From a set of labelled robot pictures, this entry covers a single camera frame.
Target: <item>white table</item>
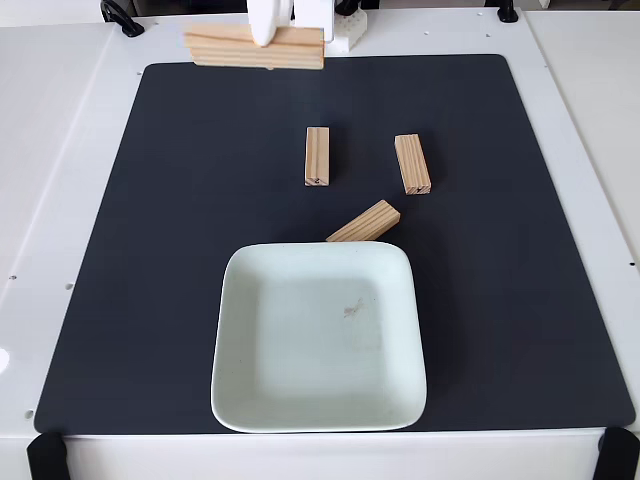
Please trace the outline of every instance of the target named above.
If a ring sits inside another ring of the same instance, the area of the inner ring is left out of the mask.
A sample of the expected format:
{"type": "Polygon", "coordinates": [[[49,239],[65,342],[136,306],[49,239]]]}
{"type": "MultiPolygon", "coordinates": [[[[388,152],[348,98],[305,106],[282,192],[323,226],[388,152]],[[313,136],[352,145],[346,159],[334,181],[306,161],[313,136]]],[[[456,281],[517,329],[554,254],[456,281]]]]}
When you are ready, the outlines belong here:
{"type": "MultiPolygon", "coordinates": [[[[640,278],[551,77],[639,252],[634,208],[640,193],[627,186],[640,174],[632,161],[640,147],[622,132],[640,124],[638,108],[625,108],[640,100],[633,86],[640,17],[602,15],[536,12],[503,25],[491,9],[375,12],[352,54],[507,58],[637,405],[640,278]]],[[[7,478],[29,478],[24,448],[35,432],[25,413],[37,404],[70,297],[65,286],[78,274],[139,74],[149,63],[188,61],[181,31],[193,20],[144,19],[147,32],[136,39],[105,24],[0,30],[0,64],[11,65],[0,70],[6,86],[0,93],[0,278],[16,277],[0,299],[0,348],[11,355],[0,374],[0,465],[7,478]]],[[[68,445],[72,475],[87,479],[586,479],[600,433],[103,437],[68,445]]]]}

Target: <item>black clamp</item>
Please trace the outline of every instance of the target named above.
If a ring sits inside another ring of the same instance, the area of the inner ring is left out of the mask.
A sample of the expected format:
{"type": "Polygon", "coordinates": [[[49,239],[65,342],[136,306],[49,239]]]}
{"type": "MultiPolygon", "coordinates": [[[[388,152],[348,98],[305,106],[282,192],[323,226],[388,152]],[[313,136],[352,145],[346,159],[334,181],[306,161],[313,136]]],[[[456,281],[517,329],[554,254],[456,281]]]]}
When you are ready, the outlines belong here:
{"type": "Polygon", "coordinates": [[[127,12],[114,0],[101,0],[100,10],[105,22],[116,22],[122,27],[122,33],[127,37],[137,37],[144,33],[144,27],[136,23],[127,12]]]}
{"type": "Polygon", "coordinates": [[[514,23],[518,21],[518,14],[513,8],[513,0],[486,0],[485,7],[498,7],[498,18],[502,23],[514,23]]]}

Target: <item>stacked wooden blocks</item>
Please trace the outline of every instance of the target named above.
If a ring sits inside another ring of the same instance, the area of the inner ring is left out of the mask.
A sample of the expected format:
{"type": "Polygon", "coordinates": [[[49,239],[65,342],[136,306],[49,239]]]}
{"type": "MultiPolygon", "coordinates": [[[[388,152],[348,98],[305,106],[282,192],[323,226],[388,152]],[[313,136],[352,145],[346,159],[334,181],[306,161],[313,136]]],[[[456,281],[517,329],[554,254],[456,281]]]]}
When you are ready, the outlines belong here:
{"type": "Polygon", "coordinates": [[[230,67],[324,68],[321,28],[279,27],[271,43],[253,42],[249,25],[195,24],[185,33],[196,65],[230,67]]]}

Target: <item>wooden plank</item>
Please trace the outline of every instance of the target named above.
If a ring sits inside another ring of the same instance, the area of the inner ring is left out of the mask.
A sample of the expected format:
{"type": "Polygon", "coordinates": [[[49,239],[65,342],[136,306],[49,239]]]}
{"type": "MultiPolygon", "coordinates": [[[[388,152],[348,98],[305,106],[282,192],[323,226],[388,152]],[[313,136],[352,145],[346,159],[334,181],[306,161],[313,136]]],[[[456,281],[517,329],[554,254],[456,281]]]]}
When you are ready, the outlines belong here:
{"type": "Polygon", "coordinates": [[[395,143],[405,193],[407,195],[429,193],[431,179],[418,135],[398,135],[395,143]]]}
{"type": "Polygon", "coordinates": [[[185,44],[197,65],[324,68],[324,34],[320,28],[279,27],[266,47],[253,42],[249,25],[195,24],[185,44]]]}
{"type": "Polygon", "coordinates": [[[329,129],[327,127],[307,128],[304,184],[308,187],[329,185],[329,129]]]}
{"type": "Polygon", "coordinates": [[[347,223],[327,238],[327,242],[360,242],[375,240],[400,221],[400,212],[380,200],[362,215],[347,223]]]}

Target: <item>white surface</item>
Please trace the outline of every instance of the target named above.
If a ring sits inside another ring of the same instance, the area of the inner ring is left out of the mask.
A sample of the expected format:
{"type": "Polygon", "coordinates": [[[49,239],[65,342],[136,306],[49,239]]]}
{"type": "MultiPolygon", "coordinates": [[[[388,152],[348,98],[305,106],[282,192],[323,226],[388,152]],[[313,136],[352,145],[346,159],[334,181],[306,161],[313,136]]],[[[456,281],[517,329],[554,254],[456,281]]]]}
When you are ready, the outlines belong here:
{"type": "Polygon", "coordinates": [[[527,19],[640,268],[640,12],[527,19]]]}
{"type": "MultiPolygon", "coordinates": [[[[598,434],[222,435],[68,439],[73,480],[591,480],[598,434]]],[[[7,480],[28,441],[0,440],[7,480]]]]}
{"type": "Polygon", "coordinates": [[[350,17],[335,14],[333,42],[326,46],[327,55],[348,53],[367,31],[367,14],[358,9],[350,17]]]}
{"type": "MultiPolygon", "coordinates": [[[[494,12],[480,9],[400,13],[404,17],[398,17],[397,12],[373,12],[368,34],[351,54],[468,51],[502,53],[508,59],[583,260],[588,259],[585,265],[627,382],[637,398],[638,353],[630,345],[637,343],[640,333],[638,294],[633,286],[636,277],[626,276],[631,273],[620,270],[622,262],[628,271],[633,271],[628,266],[629,253],[621,246],[622,239],[599,187],[596,186],[594,192],[595,175],[590,167],[585,167],[588,159],[584,149],[526,23],[502,25],[495,20],[494,12]],[[431,34],[425,37],[423,30],[431,34]]],[[[536,14],[533,18],[541,15],[557,14],[536,14]]],[[[557,28],[570,25],[571,18],[558,20],[557,28]]],[[[218,20],[246,21],[242,16],[223,16],[218,20]]],[[[79,270],[140,79],[136,72],[151,62],[189,61],[179,40],[179,25],[192,19],[158,21],[160,25],[154,25],[153,19],[144,19],[142,23],[148,30],[138,39],[112,37],[109,51],[102,59],[100,75],[92,84],[92,94],[87,97],[71,132],[63,162],[28,239],[27,249],[20,257],[19,278],[12,283],[10,295],[0,305],[0,347],[12,354],[12,368],[8,371],[13,369],[17,358],[20,372],[7,382],[2,378],[4,375],[0,376],[0,430],[5,437],[35,434],[31,422],[24,418],[24,411],[33,408],[39,396],[68,303],[70,292],[64,286],[75,280],[79,270]]],[[[607,20],[596,23],[595,31],[608,30],[607,20]]],[[[573,34],[580,35],[573,40],[579,42],[590,32],[572,28],[573,34]]],[[[627,34],[627,41],[631,41],[638,38],[640,30],[627,34]]],[[[560,85],[570,89],[572,83],[578,81],[571,72],[572,62],[579,64],[589,57],[576,52],[567,38],[555,38],[559,40],[550,48],[574,52],[566,56],[564,68],[554,70],[560,85]]],[[[606,49],[607,44],[611,49],[616,48],[618,44],[609,42],[608,38],[601,36],[602,48],[606,49]]],[[[0,58],[0,64],[7,64],[4,58],[0,58]]],[[[625,74],[618,70],[618,75],[625,74]]],[[[590,92],[597,97],[608,88],[609,85],[594,83],[590,92]]],[[[0,92],[5,96],[17,93],[19,89],[0,92]]],[[[616,107],[625,108],[624,104],[616,107]]],[[[576,116],[579,125],[592,120],[576,116]]],[[[606,134],[594,132],[599,141],[606,143],[606,134]]],[[[47,162],[52,159],[45,153],[43,150],[41,155],[43,167],[49,168],[47,162]]],[[[598,158],[597,163],[602,168],[615,170],[617,175],[627,171],[626,166],[608,163],[606,158],[598,158]]],[[[626,208],[638,203],[636,197],[626,208]]],[[[0,216],[6,215],[7,210],[6,204],[0,204],[0,216]]],[[[158,479],[219,476],[280,480],[331,476],[382,480],[429,476],[451,480],[470,477],[578,480],[592,478],[598,437],[599,430],[589,430],[459,435],[164,436],[85,438],[68,443],[73,478],[87,480],[149,476],[158,479]]],[[[3,476],[30,478],[24,454],[26,443],[20,439],[0,441],[3,476]]]]}
{"type": "Polygon", "coordinates": [[[0,0],[0,27],[102,21],[99,0],[0,0]]]}
{"type": "Polygon", "coordinates": [[[0,300],[112,29],[0,28],[0,300]]]}
{"type": "Polygon", "coordinates": [[[427,394],[409,259],[387,243],[254,245],[229,260],[211,403],[252,433],[391,430],[427,394]]]}

